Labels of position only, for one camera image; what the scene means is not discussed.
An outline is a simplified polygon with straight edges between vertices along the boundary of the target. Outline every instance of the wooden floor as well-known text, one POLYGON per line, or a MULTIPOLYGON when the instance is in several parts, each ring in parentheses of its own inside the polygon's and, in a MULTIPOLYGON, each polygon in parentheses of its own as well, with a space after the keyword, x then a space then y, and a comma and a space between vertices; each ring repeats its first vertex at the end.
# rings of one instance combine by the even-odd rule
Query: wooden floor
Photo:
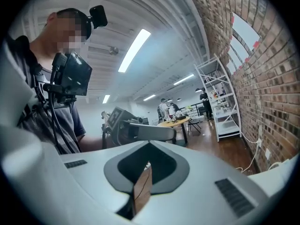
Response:
MULTIPOLYGON (((214 120, 201 122, 199 126, 202 128, 200 134, 192 127, 192 132, 187 136, 187 149, 207 152, 224 160, 235 168, 242 167, 245 169, 250 165, 252 157, 241 138, 225 138, 217 142, 214 120)), ((176 139, 183 139, 181 127, 176 128, 176 130, 178 131, 176 139)), ((246 175, 255 173, 256 170, 253 165, 244 172, 246 175)), ((141 174, 134 187, 136 212, 149 200, 151 187, 152 170, 150 168, 141 174)))

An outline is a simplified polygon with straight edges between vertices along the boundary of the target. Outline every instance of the white metal shelf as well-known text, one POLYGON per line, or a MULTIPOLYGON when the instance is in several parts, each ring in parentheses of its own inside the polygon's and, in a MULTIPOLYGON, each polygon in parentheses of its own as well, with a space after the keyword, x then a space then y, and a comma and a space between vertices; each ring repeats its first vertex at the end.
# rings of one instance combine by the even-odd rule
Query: white metal shelf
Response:
POLYGON ((221 83, 221 82, 225 82, 225 83, 229 84, 229 87, 230 87, 229 93, 222 95, 218 98, 210 97, 210 95, 208 94, 208 98, 209 98, 213 116, 214 116, 214 121, 216 124, 217 141, 219 142, 220 138, 225 138, 225 137, 230 137, 230 136, 235 136, 235 135, 239 135, 241 137, 241 122, 240 122, 239 105, 238 105, 231 81, 230 81, 228 74, 227 74, 223 64, 221 63, 220 59, 216 55, 214 55, 214 57, 211 58, 210 60, 208 60, 198 66, 194 65, 194 67, 195 67, 206 91, 208 91, 207 88, 211 88, 211 87, 215 90, 216 88, 214 87, 214 85, 221 83), (214 71, 218 70, 218 66, 221 67, 224 75, 222 75, 218 78, 215 78, 211 74, 214 71), (212 79, 212 80, 210 80, 209 82, 204 82, 204 79, 203 79, 204 77, 212 79), (234 99, 233 108, 229 108, 228 99, 225 99, 230 96, 233 96, 233 99, 234 99), (224 106, 225 108, 217 109, 217 107, 219 107, 219 106, 224 106), (235 124, 235 122, 232 120, 232 117, 230 117, 233 114, 238 115, 237 124, 235 124))

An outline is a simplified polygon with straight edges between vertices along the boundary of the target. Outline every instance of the wooden table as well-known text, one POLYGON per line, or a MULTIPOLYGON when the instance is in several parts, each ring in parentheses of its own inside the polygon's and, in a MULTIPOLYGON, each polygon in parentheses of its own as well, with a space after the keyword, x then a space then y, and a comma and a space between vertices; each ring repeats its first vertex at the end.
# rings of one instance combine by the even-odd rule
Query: wooden table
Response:
POLYGON ((171 121, 164 121, 158 124, 159 127, 167 127, 167 128, 172 128, 178 125, 181 125, 182 127, 182 133, 183 133, 183 137, 184 137, 184 146, 186 146, 188 144, 188 138, 187 138, 187 134, 186 134, 186 130, 184 128, 184 123, 189 121, 191 118, 190 117, 186 117, 185 119, 182 120, 177 120, 175 122, 171 121))

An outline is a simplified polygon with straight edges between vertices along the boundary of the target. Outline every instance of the black chair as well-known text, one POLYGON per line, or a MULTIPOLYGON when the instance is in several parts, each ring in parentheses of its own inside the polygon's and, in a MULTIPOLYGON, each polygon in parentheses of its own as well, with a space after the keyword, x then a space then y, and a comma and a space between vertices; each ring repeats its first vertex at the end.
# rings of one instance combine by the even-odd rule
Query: black chair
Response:
POLYGON ((189 135, 189 131, 191 131, 192 126, 193 126, 199 133, 201 133, 201 132, 195 127, 195 125, 197 125, 200 129, 202 129, 202 128, 198 125, 199 122, 200 122, 199 119, 191 119, 191 120, 188 121, 188 131, 187 131, 187 135, 189 135))

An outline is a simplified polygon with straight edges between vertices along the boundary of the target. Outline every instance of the ceiling light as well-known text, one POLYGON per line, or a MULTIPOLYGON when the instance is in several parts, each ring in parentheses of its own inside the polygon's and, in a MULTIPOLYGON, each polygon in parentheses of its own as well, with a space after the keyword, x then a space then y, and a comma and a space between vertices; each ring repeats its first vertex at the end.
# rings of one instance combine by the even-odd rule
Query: ceiling light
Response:
POLYGON ((150 98, 153 98, 153 97, 155 97, 155 95, 153 94, 153 95, 151 95, 150 97, 147 97, 147 98, 145 98, 144 99, 144 101, 147 101, 147 100, 149 100, 150 98))
POLYGON ((102 103, 107 103, 107 100, 109 99, 109 96, 110 95, 105 95, 104 99, 103 99, 103 102, 102 103))
POLYGON ((187 76, 187 77, 185 77, 185 78, 181 79, 180 81, 178 81, 178 82, 174 83, 174 85, 177 85, 177 84, 179 84, 179 83, 181 83, 181 82, 183 82, 183 81, 185 81, 185 80, 189 79, 189 78, 190 78, 190 77, 192 77, 192 76, 194 76, 194 74, 191 74, 190 76, 187 76))
POLYGON ((140 33, 137 35, 132 45, 130 46, 128 52, 126 53, 124 60, 121 63, 121 66, 118 70, 120 73, 126 72, 129 64, 131 63, 137 52, 140 50, 144 42, 146 42, 150 34, 151 33, 146 31, 145 29, 142 29, 140 31, 140 33))

